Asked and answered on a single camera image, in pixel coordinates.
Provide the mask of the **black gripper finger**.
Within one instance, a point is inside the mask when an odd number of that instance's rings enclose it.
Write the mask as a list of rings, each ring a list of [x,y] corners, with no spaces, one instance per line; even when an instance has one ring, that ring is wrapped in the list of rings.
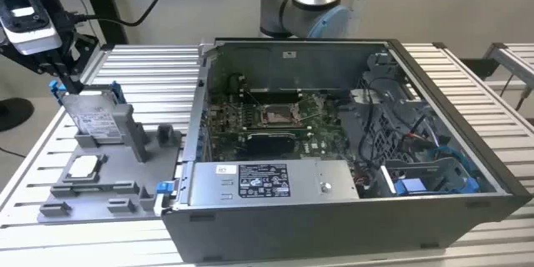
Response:
[[[59,78],[71,94],[84,88],[82,73],[99,46],[96,36],[74,33],[60,47]]]
[[[59,76],[59,72],[54,64],[54,59],[48,56],[47,51],[36,54],[24,55],[15,49],[14,46],[2,46],[2,55],[27,69],[30,69],[34,73],[47,73],[51,76]]]

